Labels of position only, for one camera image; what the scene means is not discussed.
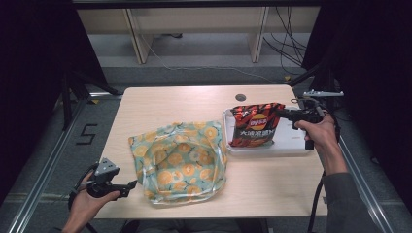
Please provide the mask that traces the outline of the person's left hand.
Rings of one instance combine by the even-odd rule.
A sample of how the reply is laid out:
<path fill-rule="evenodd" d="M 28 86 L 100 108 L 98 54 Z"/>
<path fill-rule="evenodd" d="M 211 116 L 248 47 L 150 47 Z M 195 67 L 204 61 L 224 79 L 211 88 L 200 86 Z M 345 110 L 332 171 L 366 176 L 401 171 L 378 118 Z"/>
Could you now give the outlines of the person's left hand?
<path fill-rule="evenodd" d="M 62 232 L 80 233 L 105 204 L 116 200 L 119 196 L 119 191 L 113 191 L 103 197 L 94 198 L 85 189 L 80 190 L 73 201 L 70 215 Z"/>

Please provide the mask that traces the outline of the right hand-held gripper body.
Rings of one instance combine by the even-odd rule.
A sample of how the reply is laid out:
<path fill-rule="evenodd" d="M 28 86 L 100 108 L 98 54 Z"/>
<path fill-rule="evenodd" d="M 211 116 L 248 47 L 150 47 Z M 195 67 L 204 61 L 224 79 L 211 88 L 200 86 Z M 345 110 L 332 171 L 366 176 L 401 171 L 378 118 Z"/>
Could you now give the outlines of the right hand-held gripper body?
<path fill-rule="evenodd" d="M 301 98 L 299 99 L 299 102 L 303 102 L 305 104 L 305 108 L 303 110 L 298 110 L 298 111 L 293 112 L 294 122 L 292 122 L 292 127 L 294 129 L 300 129 L 295 126 L 295 124 L 300 120 L 305 120 L 311 123 L 319 123 L 323 120 L 325 114 L 329 113 L 335 123 L 335 134 L 336 134 L 336 140 L 338 143 L 339 137 L 340 137 L 340 125 L 338 124 L 336 117 L 333 114 L 331 114 L 328 111 L 328 109 L 326 109 L 322 104 L 320 104 L 317 100 L 313 98 L 309 98 L 309 99 Z M 306 136 L 305 136 L 305 143 L 308 144 L 310 149 L 316 149 L 314 146 L 314 142 L 312 140 L 306 140 Z"/>

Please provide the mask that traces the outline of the black metal stand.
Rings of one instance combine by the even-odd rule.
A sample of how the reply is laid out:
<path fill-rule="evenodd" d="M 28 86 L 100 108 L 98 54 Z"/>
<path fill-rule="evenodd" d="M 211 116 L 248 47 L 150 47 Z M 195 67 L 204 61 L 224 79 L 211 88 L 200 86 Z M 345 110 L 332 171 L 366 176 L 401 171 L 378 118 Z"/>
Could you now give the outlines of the black metal stand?
<path fill-rule="evenodd" d="M 287 85 L 290 87 L 295 87 L 296 85 L 308 80 L 310 77 L 312 77 L 313 80 L 309 85 L 309 90 L 333 90 L 334 77 L 331 73 L 330 66 L 324 61 L 315 65 L 302 75 L 299 75 L 297 78 L 287 82 Z"/>
<path fill-rule="evenodd" d="M 70 95 L 73 93 L 78 100 L 86 100 L 91 94 L 87 90 L 86 85 L 91 84 L 102 90 L 105 90 L 111 95 L 120 96 L 121 92 L 108 86 L 105 83 L 97 81 L 96 79 L 82 73 L 80 71 L 67 71 L 61 79 L 61 97 L 63 101 L 64 126 L 67 129 L 73 121 L 72 107 Z"/>

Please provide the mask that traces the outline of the person's right hand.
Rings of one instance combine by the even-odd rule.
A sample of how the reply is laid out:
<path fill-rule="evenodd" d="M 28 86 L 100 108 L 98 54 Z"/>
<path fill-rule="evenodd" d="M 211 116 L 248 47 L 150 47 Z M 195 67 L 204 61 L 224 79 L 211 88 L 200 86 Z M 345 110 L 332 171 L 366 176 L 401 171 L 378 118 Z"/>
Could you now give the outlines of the person's right hand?
<path fill-rule="evenodd" d="M 334 156 L 339 153 L 335 123 L 329 113 L 326 113 L 323 120 L 319 123 L 300 120 L 295 126 L 308 133 L 306 140 L 312 140 L 315 148 L 321 155 Z"/>

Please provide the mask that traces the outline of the white plastic tray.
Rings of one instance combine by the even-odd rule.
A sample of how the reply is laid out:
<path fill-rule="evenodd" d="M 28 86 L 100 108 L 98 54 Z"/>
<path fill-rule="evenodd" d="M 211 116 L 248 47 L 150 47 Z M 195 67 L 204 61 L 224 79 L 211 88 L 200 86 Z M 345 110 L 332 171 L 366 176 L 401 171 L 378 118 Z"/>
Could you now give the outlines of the white plastic tray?
<path fill-rule="evenodd" d="M 229 144 L 232 141 L 235 126 L 235 118 L 230 109 L 223 112 L 223 125 L 226 148 L 231 155 L 277 156 L 278 154 L 305 154 L 308 152 L 305 148 L 305 132 L 300 129 L 294 130 L 292 122 L 286 118 L 280 119 L 272 142 L 254 148 L 235 148 Z"/>

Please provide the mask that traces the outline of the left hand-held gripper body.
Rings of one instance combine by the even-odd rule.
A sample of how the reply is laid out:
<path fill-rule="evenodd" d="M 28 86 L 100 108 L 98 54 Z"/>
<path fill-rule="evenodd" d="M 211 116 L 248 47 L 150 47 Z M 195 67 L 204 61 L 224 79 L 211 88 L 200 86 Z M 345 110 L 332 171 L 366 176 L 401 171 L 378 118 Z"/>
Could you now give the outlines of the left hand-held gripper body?
<path fill-rule="evenodd" d="M 110 161 L 103 158 L 97 168 L 89 178 L 89 184 L 86 187 L 87 193 L 95 198 L 100 198 L 108 193 L 119 190 L 117 184 L 112 184 L 112 179 L 120 171 L 120 168 Z"/>

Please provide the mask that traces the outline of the orange-print green shopping bag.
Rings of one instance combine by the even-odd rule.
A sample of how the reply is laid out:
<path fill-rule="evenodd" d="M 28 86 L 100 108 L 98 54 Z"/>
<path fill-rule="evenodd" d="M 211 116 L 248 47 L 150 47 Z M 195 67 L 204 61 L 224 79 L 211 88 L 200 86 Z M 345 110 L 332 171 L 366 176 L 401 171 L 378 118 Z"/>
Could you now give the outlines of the orange-print green shopping bag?
<path fill-rule="evenodd" d="M 132 136 L 128 143 L 138 183 L 154 204 L 205 201 L 226 183 L 227 157 L 217 121 L 176 122 Z"/>

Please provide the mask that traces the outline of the aluminium floor rail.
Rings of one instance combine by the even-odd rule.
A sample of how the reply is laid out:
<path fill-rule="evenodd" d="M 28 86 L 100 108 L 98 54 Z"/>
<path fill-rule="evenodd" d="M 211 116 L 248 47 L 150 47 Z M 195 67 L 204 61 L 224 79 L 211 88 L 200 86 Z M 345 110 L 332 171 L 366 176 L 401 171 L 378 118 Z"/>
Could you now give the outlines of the aluminium floor rail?
<path fill-rule="evenodd" d="M 359 166 L 357 165 L 355 158 L 352 156 L 348 146 L 346 145 L 343 137 L 339 138 L 339 147 L 343 152 L 343 156 L 348 165 L 350 173 L 353 175 L 355 183 L 357 185 L 360 197 L 363 200 L 369 214 L 371 215 L 374 223 L 381 229 L 383 233 L 394 233 L 394 230 L 386 217 L 384 210 L 378 203 L 375 195 L 372 193 L 369 185 L 366 182 Z"/>
<path fill-rule="evenodd" d="M 57 102 L 46 130 L 0 207 L 0 233 L 47 233 L 68 216 L 71 188 L 102 155 L 118 96 L 72 102 L 73 121 L 63 125 Z"/>

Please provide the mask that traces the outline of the black curtain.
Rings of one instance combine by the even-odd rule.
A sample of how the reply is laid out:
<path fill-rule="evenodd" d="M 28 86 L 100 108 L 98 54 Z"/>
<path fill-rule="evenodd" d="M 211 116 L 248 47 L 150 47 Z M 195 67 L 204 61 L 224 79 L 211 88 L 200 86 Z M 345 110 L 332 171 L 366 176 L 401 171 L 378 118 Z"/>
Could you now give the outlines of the black curtain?
<path fill-rule="evenodd" d="M 412 0 L 321 0 L 303 67 L 323 59 L 412 212 Z"/>
<path fill-rule="evenodd" d="M 0 0 L 0 206 L 79 73 L 107 82 L 73 0 Z"/>

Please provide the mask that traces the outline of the red and black chip bag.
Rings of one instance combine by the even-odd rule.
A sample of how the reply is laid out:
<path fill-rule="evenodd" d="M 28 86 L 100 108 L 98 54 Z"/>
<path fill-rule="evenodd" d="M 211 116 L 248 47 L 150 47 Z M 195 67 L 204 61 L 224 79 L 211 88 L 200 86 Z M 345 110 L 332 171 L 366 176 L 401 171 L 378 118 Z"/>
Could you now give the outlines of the red and black chip bag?
<path fill-rule="evenodd" d="M 284 110 L 280 103 L 237 106 L 230 110 L 235 119 L 232 141 L 236 148 L 260 147 L 270 142 L 280 121 L 278 110 Z"/>

